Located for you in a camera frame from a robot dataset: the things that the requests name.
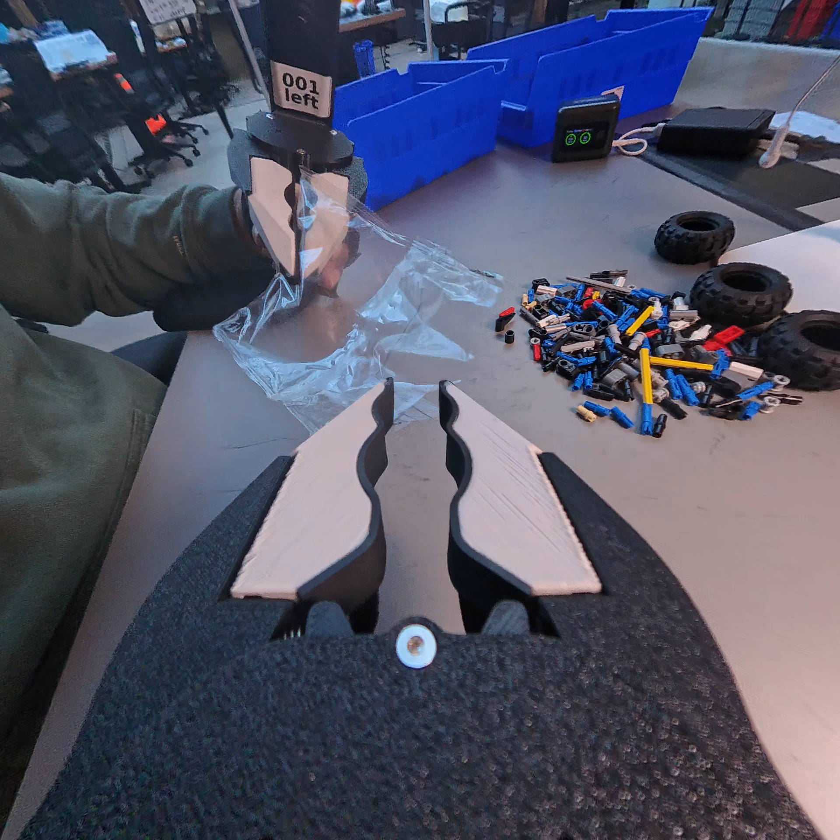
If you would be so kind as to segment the person's left hand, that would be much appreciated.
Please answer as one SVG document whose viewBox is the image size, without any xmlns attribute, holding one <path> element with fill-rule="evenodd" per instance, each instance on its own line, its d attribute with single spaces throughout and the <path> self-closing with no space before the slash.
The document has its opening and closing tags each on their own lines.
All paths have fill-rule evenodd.
<svg viewBox="0 0 840 840">
<path fill-rule="evenodd" d="M 319 270 L 312 281 L 316 294 L 326 298 L 336 298 L 344 271 L 352 265 L 360 254 L 360 232 L 351 227 L 325 266 Z"/>
</svg>

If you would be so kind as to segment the black toy tyre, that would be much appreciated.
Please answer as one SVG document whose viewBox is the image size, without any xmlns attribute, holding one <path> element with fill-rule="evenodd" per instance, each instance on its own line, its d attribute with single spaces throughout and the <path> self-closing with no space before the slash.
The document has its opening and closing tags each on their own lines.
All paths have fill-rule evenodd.
<svg viewBox="0 0 840 840">
<path fill-rule="evenodd" d="M 805 310 L 788 314 L 759 338 L 765 368 L 804 391 L 839 388 L 839 313 Z"/>
<path fill-rule="evenodd" d="M 728 250 L 735 234 L 734 222 L 728 216 L 703 211 L 683 212 L 659 226 L 654 248 L 671 264 L 715 265 Z"/>
<path fill-rule="evenodd" d="M 793 296 L 789 278 L 767 266 L 734 262 L 703 272 L 689 292 L 700 317 L 724 327 L 759 327 L 782 314 Z"/>
</svg>

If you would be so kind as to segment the black office chair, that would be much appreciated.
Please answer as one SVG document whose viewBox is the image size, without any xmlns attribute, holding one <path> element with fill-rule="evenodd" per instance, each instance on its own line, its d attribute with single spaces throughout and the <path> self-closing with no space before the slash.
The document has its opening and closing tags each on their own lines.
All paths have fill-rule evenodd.
<svg viewBox="0 0 840 840">
<path fill-rule="evenodd" d="M 138 47 L 129 21 L 96 17 L 89 27 L 117 57 L 112 69 L 115 95 L 124 110 L 124 121 L 142 150 L 129 162 L 135 174 L 151 177 L 152 164 L 172 159 L 193 166 L 193 160 L 201 154 L 197 139 L 171 119 L 171 92 Z"/>
</svg>

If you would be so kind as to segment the person's torso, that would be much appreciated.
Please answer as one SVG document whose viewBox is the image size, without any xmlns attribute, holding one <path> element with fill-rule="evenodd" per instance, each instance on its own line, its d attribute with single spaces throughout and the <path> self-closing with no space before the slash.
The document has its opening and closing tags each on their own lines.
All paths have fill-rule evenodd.
<svg viewBox="0 0 840 840">
<path fill-rule="evenodd" d="M 2 310 L 4 738 L 85 573 L 101 558 L 165 386 L 111 353 Z"/>
</svg>

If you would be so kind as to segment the black power adapter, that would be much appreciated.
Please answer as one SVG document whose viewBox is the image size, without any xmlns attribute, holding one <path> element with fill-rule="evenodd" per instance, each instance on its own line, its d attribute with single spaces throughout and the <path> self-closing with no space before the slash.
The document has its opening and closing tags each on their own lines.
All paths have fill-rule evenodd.
<svg viewBox="0 0 840 840">
<path fill-rule="evenodd" d="M 743 158 L 757 149 L 774 116 L 766 108 L 690 108 L 665 123 L 657 152 Z"/>
</svg>

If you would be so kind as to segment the blue plastic bin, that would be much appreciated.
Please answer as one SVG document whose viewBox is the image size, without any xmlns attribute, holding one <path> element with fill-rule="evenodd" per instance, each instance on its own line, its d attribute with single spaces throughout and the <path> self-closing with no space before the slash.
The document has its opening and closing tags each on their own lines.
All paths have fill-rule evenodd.
<svg viewBox="0 0 840 840">
<path fill-rule="evenodd" d="M 338 87 L 333 127 L 368 175 L 365 204 L 393 203 L 496 147 L 507 59 L 419 62 Z"/>
<path fill-rule="evenodd" d="M 710 7 L 611 10 L 469 50 L 507 61 L 497 136 L 524 148 L 549 143 L 562 102 L 623 89 L 620 117 L 673 102 Z"/>
</svg>

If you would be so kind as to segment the black device with green display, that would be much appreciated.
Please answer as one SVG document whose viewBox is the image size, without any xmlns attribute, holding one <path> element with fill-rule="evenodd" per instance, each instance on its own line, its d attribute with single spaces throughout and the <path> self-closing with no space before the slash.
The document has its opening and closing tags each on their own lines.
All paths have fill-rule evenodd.
<svg viewBox="0 0 840 840">
<path fill-rule="evenodd" d="M 614 92 L 562 101 L 557 111 L 552 163 L 593 161 L 612 151 L 621 99 Z"/>
</svg>

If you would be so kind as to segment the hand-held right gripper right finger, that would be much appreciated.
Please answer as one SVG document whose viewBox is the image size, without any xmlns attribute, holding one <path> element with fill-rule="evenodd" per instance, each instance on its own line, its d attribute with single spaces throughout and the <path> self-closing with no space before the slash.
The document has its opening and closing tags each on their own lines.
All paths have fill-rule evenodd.
<svg viewBox="0 0 840 840">
<path fill-rule="evenodd" d="M 541 448 L 451 381 L 439 384 L 438 408 L 456 483 L 447 566 L 464 629 L 480 631 L 501 602 L 529 629 L 542 599 L 602 595 Z"/>
</svg>

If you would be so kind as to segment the grey desk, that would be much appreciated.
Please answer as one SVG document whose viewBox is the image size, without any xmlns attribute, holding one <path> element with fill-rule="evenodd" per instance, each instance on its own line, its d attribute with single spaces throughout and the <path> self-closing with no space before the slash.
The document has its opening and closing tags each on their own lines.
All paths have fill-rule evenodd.
<svg viewBox="0 0 840 840">
<path fill-rule="evenodd" d="M 501 273 L 501 308 L 537 277 L 624 267 L 663 290 L 694 274 L 653 251 L 685 209 L 732 217 L 737 246 L 779 226 L 639 159 L 550 163 L 550 147 L 492 154 L 383 209 L 397 231 Z M 824 838 L 838 838 L 838 394 L 751 422 L 703 416 L 661 440 L 582 423 L 522 336 L 475 310 L 459 387 L 613 506 L 679 577 L 714 633 L 752 724 Z M 3 838 L 17 838 L 62 769 L 106 664 L 178 554 L 305 430 L 210 332 L 187 342 Z"/>
</svg>

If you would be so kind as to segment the white book stand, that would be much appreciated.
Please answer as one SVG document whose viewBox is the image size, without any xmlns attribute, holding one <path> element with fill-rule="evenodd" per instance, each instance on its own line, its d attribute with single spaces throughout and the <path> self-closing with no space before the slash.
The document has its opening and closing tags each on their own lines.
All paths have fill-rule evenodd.
<svg viewBox="0 0 840 840">
<path fill-rule="evenodd" d="M 823 72 L 800 97 L 793 109 L 784 115 L 784 121 L 775 128 L 770 142 L 764 144 L 759 167 L 764 170 L 776 166 L 782 156 L 784 144 L 791 131 L 811 138 L 809 129 L 816 126 L 816 118 L 799 119 L 796 114 L 805 101 L 838 68 L 838 59 Z M 780 237 L 757 244 L 736 248 L 721 258 L 721 263 L 754 263 L 779 270 L 793 286 L 790 309 L 838 311 L 839 302 L 839 221 L 835 218 Z"/>
</svg>

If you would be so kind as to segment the clear plastic bag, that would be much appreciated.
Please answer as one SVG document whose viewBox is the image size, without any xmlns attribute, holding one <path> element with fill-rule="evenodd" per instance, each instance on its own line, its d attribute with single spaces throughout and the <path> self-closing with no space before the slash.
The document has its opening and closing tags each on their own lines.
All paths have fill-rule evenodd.
<svg viewBox="0 0 840 840">
<path fill-rule="evenodd" d="M 503 278 L 445 248 L 399 234 L 352 196 L 360 254 L 335 298 L 281 273 L 255 300 L 213 326 L 238 368 L 309 433 L 384 379 L 399 424 L 437 414 L 434 393 L 473 358 L 459 323 L 487 319 Z"/>
</svg>

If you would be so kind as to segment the pile of small building bricks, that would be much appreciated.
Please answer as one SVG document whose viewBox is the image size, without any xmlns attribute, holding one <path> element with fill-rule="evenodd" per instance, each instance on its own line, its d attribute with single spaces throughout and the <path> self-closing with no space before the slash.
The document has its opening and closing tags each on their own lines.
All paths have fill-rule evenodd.
<svg viewBox="0 0 840 840">
<path fill-rule="evenodd" d="M 583 422 L 608 418 L 661 438 L 668 421 L 690 409 L 747 422 L 802 404 L 790 379 L 767 370 L 759 355 L 760 336 L 785 314 L 750 329 L 724 327 L 700 317 L 690 290 L 629 285 L 613 270 L 563 284 L 535 279 L 493 330 L 512 344 L 515 318 L 525 322 L 534 363 L 580 397 L 574 412 Z"/>
</svg>

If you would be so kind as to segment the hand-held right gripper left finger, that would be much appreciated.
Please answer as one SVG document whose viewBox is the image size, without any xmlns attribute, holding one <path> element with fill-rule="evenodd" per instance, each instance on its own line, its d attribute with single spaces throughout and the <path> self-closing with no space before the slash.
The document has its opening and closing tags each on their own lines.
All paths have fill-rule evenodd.
<svg viewBox="0 0 840 840">
<path fill-rule="evenodd" d="M 239 563 L 234 602 L 333 602 L 352 630 L 375 630 L 386 561 L 375 484 L 394 404 L 384 379 L 297 447 Z"/>
</svg>

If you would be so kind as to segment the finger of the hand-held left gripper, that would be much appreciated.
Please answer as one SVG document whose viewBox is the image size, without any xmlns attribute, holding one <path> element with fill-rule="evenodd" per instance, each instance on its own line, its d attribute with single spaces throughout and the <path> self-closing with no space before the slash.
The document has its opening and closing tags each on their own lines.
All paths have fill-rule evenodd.
<svg viewBox="0 0 840 840">
<path fill-rule="evenodd" d="M 325 269 L 349 232 L 350 179 L 301 170 L 300 188 L 300 267 L 309 279 Z"/>
<path fill-rule="evenodd" d="M 303 279 L 298 203 L 301 167 L 267 158 L 249 159 L 248 209 L 257 235 L 288 279 Z"/>
</svg>

